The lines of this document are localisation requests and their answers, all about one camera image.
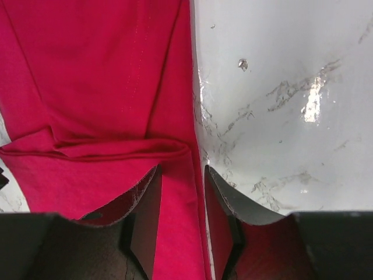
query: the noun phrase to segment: white marble surface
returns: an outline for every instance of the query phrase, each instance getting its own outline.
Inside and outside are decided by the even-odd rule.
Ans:
[[[205,161],[281,214],[372,209],[373,0],[195,10]]]
[[[0,146],[4,146],[8,143],[10,143],[10,138],[0,113]],[[9,180],[9,183],[0,190],[0,214],[8,212],[29,212],[29,206],[27,205],[26,199],[16,179],[1,159],[0,167],[4,170],[3,175]]]

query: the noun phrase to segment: pink cloth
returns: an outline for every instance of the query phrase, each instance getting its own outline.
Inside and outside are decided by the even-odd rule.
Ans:
[[[210,279],[189,2],[0,0],[0,157],[31,211],[81,218],[161,163],[153,279]]]

